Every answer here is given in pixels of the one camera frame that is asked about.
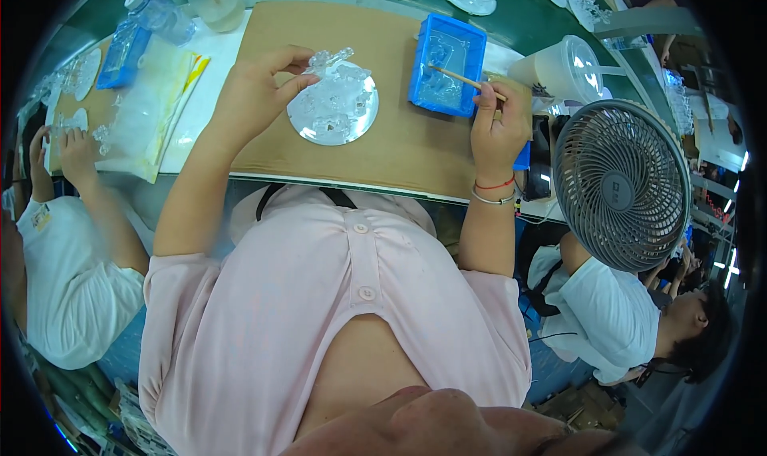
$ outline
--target gray fan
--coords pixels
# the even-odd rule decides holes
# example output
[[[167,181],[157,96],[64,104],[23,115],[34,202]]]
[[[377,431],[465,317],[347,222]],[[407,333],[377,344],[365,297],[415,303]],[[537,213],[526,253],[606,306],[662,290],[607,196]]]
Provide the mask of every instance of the gray fan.
[[[635,103],[602,100],[573,115],[557,140],[553,177],[570,229],[609,267],[655,267],[685,233],[690,170],[671,130]]]

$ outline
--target silver bangle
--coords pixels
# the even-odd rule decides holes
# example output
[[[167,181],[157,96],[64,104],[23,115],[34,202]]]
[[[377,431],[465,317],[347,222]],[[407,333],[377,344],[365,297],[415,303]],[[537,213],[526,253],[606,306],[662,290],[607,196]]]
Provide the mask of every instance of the silver bangle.
[[[517,196],[516,194],[513,194],[512,196],[510,196],[508,198],[503,198],[503,199],[498,200],[498,201],[485,200],[483,197],[481,197],[481,196],[479,196],[477,194],[477,185],[475,185],[475,184],[472,185],[472,195],[477,200],[480,200],[481,202],[487,203],[487,204],[506,204],[506,203],[510,203],[511,201],[515,200],[516,196]]]

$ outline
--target wooden paintbrush handle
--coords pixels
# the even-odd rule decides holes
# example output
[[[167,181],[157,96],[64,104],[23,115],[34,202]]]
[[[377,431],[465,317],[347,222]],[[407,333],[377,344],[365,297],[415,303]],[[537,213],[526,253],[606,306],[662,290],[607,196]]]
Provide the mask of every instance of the wooden paintbrush handle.
[[[449,76],[451,78],[455,78],[456,80],[458,80],[460,82],[464,82],[466,85],[471,85],[471,86],[477,88],[478,90],[482,90],[482,85],[480,85],[477,82],[473,82],[472,80],[470,80],[468,78],[465,78],[465,77],[459,75],[458,73],[453,73],[450,70],[446,70],[445,68],[440,68],[440,67],[434,66],[434,65],[429,65],[429,67],[430,68],[434,68],[434,69],[436,69],[436,71],[442,72],[442,73],[444,73],[445,75],[447,75],[447,76]],[[501,95],[500,93],[495,93],[495,96],[499,100],[501,100],[502,102],[506,102],[506,97]]]

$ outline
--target pink shirt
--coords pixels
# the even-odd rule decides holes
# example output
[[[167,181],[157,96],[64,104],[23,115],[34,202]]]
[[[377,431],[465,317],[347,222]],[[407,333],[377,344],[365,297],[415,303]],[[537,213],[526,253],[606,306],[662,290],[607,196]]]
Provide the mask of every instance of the pink shirt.
[[[530,351],[513,279],[458,270],[415,200],[348,191],[349,210],[292,186],[254,223],[263,192],[235,208],[223,263],[149,263],[140,402],[179,454],[279,454],[334,336],[365,313],[432,389],[522,406]]]

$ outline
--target plastic cup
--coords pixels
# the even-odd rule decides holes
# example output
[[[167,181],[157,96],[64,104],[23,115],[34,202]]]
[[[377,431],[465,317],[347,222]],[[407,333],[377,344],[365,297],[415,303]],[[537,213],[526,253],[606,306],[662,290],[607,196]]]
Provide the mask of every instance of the plastic cup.
[[[549,95],[583,104],[596,102],[602,92],[602,72],[594,50],[574,35],[549,48],[513,62],[509,78]]]

